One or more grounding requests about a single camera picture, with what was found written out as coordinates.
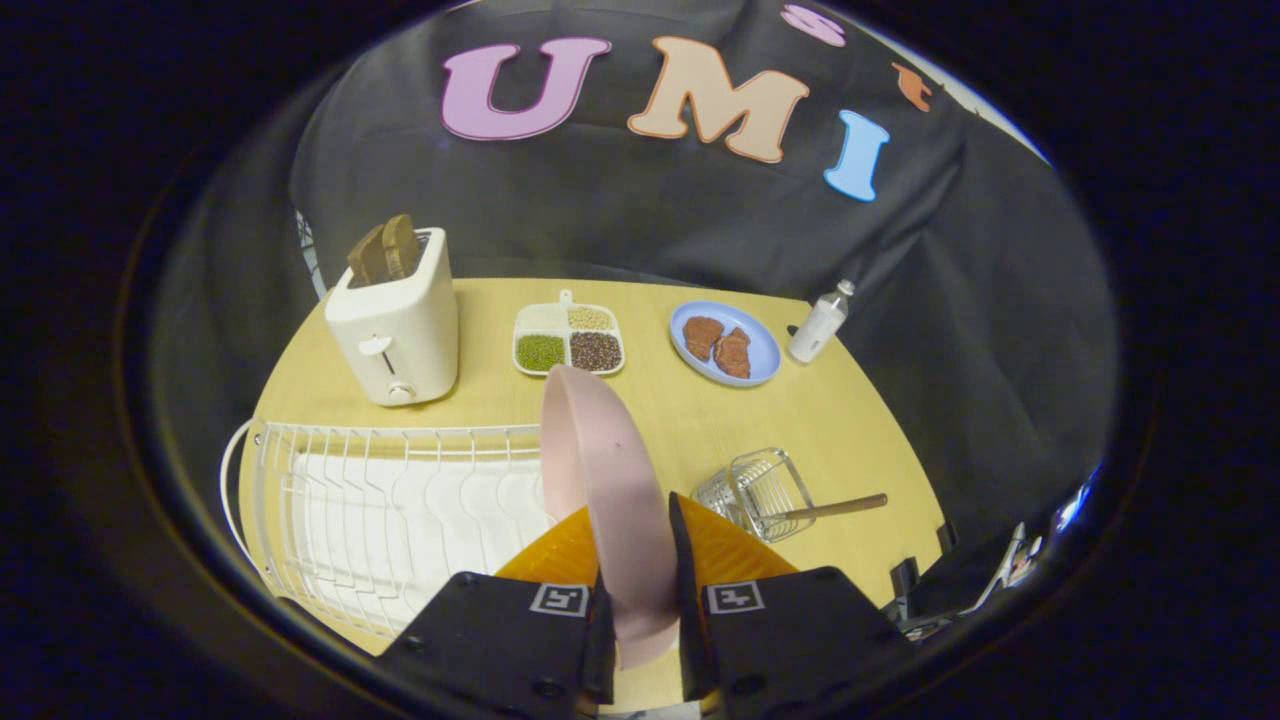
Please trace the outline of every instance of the orange letter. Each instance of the orange letter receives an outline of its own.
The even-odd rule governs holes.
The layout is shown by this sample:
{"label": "orange letter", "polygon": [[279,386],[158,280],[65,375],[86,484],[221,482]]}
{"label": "orange letter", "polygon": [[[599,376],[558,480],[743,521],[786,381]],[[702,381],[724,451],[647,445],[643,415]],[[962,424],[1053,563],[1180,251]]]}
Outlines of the orange letter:
{"label": "orange letter", "polygon": [[733,87],[724,60],[710,45],[684,37],[658,37],[653,46],[664,56],[662,74],[649,106],[627,120],[632,132],[684,137],[689,126],[680,119],[680,110],[687,100],[703,142],[712,142],[742,118],[741,127],[724,138],[724,145],[762,163],[782,159],[782,133],[796,102],[809,95],[809,86],[786,73],[764,70]]}
{"label": "orange letter", "polygon": [[897,63],[891,63],[893,69],[897,70],[897,88],[902,91],[902,95],[911,101],[920,110],[928,113],[929,104],[924,101],[925,95],[933,95],[933,91],[924,87],[924,81],[920,76],[915,74],[908,68],[899,65]]}

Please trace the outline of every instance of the white toaster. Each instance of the white toaster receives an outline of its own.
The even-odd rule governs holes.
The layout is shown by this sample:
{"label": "white toaster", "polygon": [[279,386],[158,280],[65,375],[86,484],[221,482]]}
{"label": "white toaster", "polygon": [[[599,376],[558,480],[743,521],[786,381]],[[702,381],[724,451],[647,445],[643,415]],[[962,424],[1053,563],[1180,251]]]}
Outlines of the white toaster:
{"label": "white toaster", "polygon": [[444,229],[413,232],[425,245],[412,275],[352,288],[347,268],[324,309],[347,364],[378,405],[434,400],[458,377],[458,304]]}

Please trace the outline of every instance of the white wire rack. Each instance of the white wire rack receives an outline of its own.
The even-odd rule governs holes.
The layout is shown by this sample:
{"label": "white wire rack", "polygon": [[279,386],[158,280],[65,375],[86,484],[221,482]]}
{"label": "white wire rack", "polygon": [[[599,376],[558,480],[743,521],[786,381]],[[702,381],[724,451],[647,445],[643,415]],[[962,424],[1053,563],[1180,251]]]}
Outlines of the white wire rack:
{"label": "white wire rack", "polygon": [[[232,520],[228,465],[251,425],[257,548]],[[454,574],[493,574],[553,524],[538,425],[389,429],[246,423],[223,457],[236,541],[276,594],[334,629],[392,639]],[[246,497],[241,488],[239,497]]]}

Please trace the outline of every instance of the black cloth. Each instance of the black cloth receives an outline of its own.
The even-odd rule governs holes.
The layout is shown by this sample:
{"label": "black cloth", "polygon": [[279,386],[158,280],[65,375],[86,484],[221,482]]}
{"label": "black cloth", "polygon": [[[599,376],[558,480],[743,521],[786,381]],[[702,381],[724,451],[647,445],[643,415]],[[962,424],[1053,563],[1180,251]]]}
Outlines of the black cloth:
{"label": "black cloth", "polygon": [[[1114,301],[1080,210],[1051,167],[945,88],[925,79],[928,113],[909,102],[891,64],[910,63],[878,40],[837,18],[847,42],[829,46],[781,9],[485,1],[407,28],[294,99],[228,160],[177,252],[155,365],[161,384],[182,388],[166,401],[175,416],[182,404],[209,409],[175,430],[179,446],[215,475],[220,441],[251,414],[316,301],[293,208],[330,287],[369,228],[410,213],[447,229],[458,277],[677,282],[809,301],[852,279],[840,338],[961,547],[1062,497],[1101,460],[1117,382]],[[736,155],[724,136],[700,142],[687,109],[680,140],[627,128],[658,79],[662,35],[714,46],[735,85],[772,69],[809,86],[780,163]],[[563,124],[497,142],[442,126],[444,60],[520,45],[493,88],[497,108],[518,110],[541,94],[539,46],[568,36],[612,50],[591,61]],[[823,179],[846,109],[891,136],[870,202]],[[216,372],[184,369],[197,357]]]}

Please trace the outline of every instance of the plastic bottle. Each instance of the plastic bottle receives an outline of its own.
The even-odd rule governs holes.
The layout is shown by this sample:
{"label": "plastic bottle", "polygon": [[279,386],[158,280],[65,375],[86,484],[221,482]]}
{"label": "plastic bottle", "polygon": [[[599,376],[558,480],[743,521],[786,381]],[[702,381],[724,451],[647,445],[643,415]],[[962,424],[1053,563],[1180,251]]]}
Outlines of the plastic bottle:
{"label": "plastic bottle", "polygon": [[819,297],[804,325],[791,338],[787,352],[801,363],[813,361],[835,337],[840,325],[845,324],[845,319],[849,318],[849,299],[852,296],[854,283],[840,281],[836,292]]}

